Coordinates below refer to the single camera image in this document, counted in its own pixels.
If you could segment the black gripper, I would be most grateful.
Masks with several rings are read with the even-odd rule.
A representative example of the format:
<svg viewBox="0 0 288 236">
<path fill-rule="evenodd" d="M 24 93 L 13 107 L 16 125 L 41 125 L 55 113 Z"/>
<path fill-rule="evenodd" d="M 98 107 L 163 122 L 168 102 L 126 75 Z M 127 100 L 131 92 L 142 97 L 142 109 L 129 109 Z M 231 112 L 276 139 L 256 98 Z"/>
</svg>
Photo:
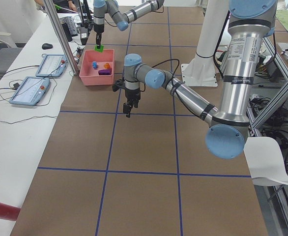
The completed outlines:
<svg viewBox="0 0 288 236">
<path fill-rule="evenodd" d="M 127 118 L 130 118 L 133 108 L 138 108 L 139 100 L 141 99 L 140 82 L 128 81 L 124 78 L 116 80 L 112 85 L 112 90 L 116 92 L 118 89 L 125 90 L 127 102 L 123 103 L 123 113 Z"/>
<path fill-rule="evenodd" d="M 104 32 L 104 24 L 98 25 L 93 21 L 86 21 L 85 28 L 87 29 L 88 34 L 90 34 L 91 30 L 94 29 L 96 32 L 96 45 L 101 45 L 102 33 Z"/>
</svg>

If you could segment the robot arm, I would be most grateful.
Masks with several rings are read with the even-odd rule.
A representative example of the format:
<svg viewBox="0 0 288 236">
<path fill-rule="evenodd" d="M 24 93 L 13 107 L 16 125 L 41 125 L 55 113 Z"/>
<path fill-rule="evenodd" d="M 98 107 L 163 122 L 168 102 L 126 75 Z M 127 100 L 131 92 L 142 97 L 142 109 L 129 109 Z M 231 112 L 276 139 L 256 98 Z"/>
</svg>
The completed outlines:
<svg viewBox="0 0 288 236">
<path fill-rule="evenodd" d="M 112 86 L 113 91 L 125 91 L 126 116 L 138 104 L 141 84 L 164 88 L 208 123 L 205 143 L 212 154 L 223 159 L 238 156 L 247 140 L 246 110 L 261 42 L 274 31 L 276 8 L 275 0 L 210 0 L 196 55 L 182 66 L 181 80 L 169 71 L 144 64 L 140 55 L 126 55 L 124 77 Z M 216 107 L 193 91 L 193 87 L 216 86 L 214 59 L 224 30 L 228 30 L 231 40 L 222 76 L 221 103 Z"/>
<path fill-rule="evenodd" d="M 105 15 L 109 14 L 111 19 L 116 24 L 120 31 L 125 31 L 131 22 L 138 18 L 157 11 L 164 4 L 163 0 L 147 0 L 141 5 L 135 6 L 132 9 L 121 13 L 116 0 L 95 0 L 93 2 L 93 28 L 96 32 L 95 50 L 102 52 L 103 45 L 101 44 L 102 33 L 104 32 Z"/>
</svg>

